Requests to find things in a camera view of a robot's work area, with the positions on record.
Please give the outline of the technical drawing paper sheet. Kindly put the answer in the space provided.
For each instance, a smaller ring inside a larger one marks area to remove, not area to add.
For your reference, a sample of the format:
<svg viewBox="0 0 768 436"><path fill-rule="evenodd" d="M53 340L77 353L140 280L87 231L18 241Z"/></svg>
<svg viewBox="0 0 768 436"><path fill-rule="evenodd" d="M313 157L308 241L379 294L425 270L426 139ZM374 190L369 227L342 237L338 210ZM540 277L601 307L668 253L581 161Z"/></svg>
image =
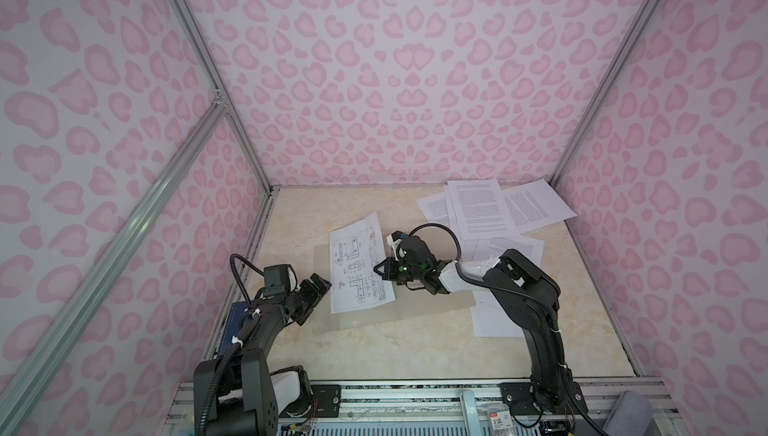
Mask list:
<svg viewBox="0 0 768 436"><path fill-rule="evenodd" d="M395 301L391 282L374 267L387 258L376 213L329 234L331 313L368 310Z"/></svg>

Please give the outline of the translucent beige file folder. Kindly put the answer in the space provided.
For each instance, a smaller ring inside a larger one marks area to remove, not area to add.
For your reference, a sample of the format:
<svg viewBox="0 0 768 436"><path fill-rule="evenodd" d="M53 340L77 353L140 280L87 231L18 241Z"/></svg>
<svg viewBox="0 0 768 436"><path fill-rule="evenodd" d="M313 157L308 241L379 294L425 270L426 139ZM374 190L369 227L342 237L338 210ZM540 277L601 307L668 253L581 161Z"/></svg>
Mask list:
<svg viewBox="0 0 768 436"><path fill-rule="evenodd" d="M423 315L433 315L452 310L467 309L475 305L471 292L431 295L428 291L410 291L394 285L395 301L376 308L331 313L330 296L319 303L309 319L315 334L360 328L363 326L406 320Z"/></svg>

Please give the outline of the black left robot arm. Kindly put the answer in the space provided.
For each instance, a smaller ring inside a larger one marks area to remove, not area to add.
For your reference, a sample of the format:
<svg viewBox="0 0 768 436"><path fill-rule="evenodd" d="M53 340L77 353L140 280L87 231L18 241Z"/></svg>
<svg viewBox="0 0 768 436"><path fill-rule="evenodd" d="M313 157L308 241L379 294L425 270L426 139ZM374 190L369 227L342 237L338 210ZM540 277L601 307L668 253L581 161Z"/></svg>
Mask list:
<svg viewBox="0 0 768 436"><path fill-rule="evenodd" d="M303 325L332 283L313 274L293 287L277 267L249 303L231 342L216 358L194 371L196 435L277 435L280 416L310 420L317 411L302 366L272 371L268 355L290 324Z"/></svg>

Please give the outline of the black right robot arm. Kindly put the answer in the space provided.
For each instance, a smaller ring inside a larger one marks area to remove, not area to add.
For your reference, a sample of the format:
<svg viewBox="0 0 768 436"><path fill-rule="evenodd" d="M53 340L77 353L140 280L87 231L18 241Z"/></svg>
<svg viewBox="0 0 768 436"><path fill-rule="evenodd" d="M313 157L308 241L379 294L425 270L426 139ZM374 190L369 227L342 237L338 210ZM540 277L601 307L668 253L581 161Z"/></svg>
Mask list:
<svg viewBox="0 0 768 436"><path fill-rule="evenodd" d="M451 294L483 289L522 332L531 362L531 389L538 409L552 414L571 408L584 416L588 408L565 360L558 322L558 284L516 249L486 262L437 260L429 252L388 257L373 267L385 281L406 286L418 281L427 292Z"/></svg>

